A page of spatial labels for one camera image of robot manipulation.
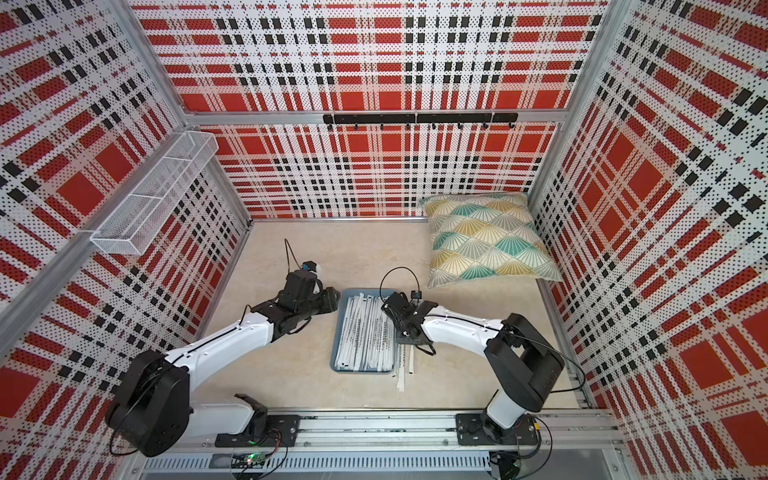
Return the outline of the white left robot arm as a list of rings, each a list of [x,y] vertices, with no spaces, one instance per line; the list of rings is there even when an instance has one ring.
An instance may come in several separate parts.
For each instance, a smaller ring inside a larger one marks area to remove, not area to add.
[[[308,263],[287,274],[274,298],[246,306],[230,326],[166,353],[139,354],[105,415],[112,438],[126,440],[146,457],[186,438],[215,436],[223,446],[271,438],[268,409],[257,400],[239,394],[233,403],[200,404],[193,393],[240,357],[300,332],[317,315],[335,312],[340,298]]]

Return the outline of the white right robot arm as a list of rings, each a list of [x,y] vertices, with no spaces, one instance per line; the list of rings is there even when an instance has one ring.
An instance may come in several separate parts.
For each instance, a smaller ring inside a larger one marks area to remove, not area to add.
[[[517,313],[483,319],[410,300],[402,292],[384,299],[382,311],[396,332],[426,355],[434,356],[437,344],[448,344],[487,360],[500,385],[482,414],[487,433],[507,433],[525,415],[540,412],[565,368],[565,357]]]

